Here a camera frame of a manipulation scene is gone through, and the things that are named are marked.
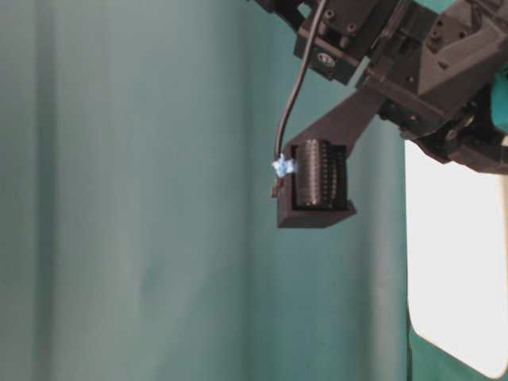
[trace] wire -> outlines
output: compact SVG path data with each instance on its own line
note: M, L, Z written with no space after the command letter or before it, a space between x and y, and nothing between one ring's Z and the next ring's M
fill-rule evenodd
M307 39L307 43L305 46L305 51L303 53L302 66L300 66L300 71L298 73L298 77L296 79L296 83L294 84L293 90L289 99L287 100L286 107L283 111L283 116L280 119L279 129L277 130L277 136L275 138L275 150L274 157L275 160L278 160L280 157L280 153L282 151L283 146L283 138L284 132L286 131L287 121L289 116L291 115L291 111L293 110L294 103L296 102L296 98L300 90L302 89L303 80L305 79L305 75L307 73L307 69L309 67L310 57L312 54L312 50L314 48L314 41L316 40L316 35L318 34L319 23L321 22L321 18L323 13L325 12L326 4L328 4L328 0L321 0L319 6L317 7L316 14L314 15L314 19L312 20L312 25L310 27L309 38Z

